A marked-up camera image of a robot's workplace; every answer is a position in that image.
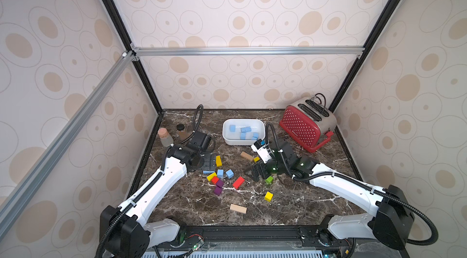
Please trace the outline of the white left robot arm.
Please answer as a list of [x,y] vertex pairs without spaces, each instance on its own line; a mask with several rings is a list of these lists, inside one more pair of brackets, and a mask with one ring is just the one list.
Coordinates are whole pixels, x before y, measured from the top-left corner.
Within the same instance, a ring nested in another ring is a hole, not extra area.
[[174,241],[181,225],[173,219],[148,221],[170,189],[189,172],[210,164],[211,136],[199,131],[204,107],[193,117],[193,132],[179,144],[169,145],[161,166],[132,196],[119,206],[107,206],[100,215],[100,240],[95,256],[110,254],[118,258],[140,258],[154,246]]

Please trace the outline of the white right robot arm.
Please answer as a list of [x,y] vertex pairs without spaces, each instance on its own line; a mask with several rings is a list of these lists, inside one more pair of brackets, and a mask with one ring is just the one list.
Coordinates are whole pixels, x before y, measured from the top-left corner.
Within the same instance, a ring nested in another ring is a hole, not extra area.
[[252,136],[252,150],[259,161],[252,166],[253,178],[267,179],[285,174],[299,183],[327,190],[345,198],[365,212],[360,215],[329,215],[319,235],[327,239],[375,239],[398,251],[407,244],[433,245],[439,239],[434,222],[410,205],[404,192],[393,185],[387,188],[370,185],[319,162],[299,157],[287,141],[280,141],[272,124],[265,125],[265,135]]

